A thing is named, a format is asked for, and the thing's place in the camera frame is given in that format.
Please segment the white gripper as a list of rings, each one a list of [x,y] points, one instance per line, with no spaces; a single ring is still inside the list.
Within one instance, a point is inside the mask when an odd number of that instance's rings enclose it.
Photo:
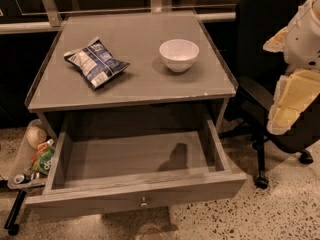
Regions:
[[[320,69],[320,0],[307,0],[287,28],[267,40],[263,49],[284,51],[287,73],[292,73],[277,82],[268,115],[267,130],[283,135],[320,94],[320,72],[307,70]]]

